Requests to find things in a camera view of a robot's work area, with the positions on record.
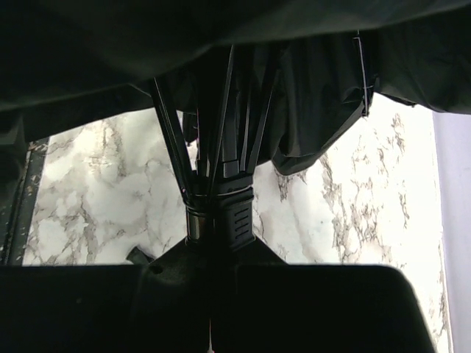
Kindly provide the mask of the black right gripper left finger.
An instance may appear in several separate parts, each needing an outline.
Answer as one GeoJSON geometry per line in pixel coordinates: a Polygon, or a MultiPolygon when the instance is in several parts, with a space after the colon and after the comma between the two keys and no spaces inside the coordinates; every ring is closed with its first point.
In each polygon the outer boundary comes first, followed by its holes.
{"type": "Polygon", "coordinates": [[[3,352],[206,352],[199,256],[184,242],[145,265],[4,266],[3,352]]]}

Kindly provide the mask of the black folding umbrella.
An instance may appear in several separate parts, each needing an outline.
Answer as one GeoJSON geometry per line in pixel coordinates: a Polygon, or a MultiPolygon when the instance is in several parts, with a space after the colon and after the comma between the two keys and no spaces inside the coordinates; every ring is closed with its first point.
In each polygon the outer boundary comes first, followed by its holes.
{"type": "Polygon", "coordinates": [[[470,111],[468,1],[3,1],[1,200],[26,145],[153,107],[187,241],[253,240],[252,177],[310,166],[372,96],[470,111]]]}

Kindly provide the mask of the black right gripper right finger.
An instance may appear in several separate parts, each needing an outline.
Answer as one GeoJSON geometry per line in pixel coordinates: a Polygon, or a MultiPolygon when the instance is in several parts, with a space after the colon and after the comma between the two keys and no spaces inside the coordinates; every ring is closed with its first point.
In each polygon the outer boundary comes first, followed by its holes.
{"type": "Polygon", "coordinates": [[[289,265],[259,240],[209,247],[216,352],[432,352],[409,281],[384,265],[289,265]]]}

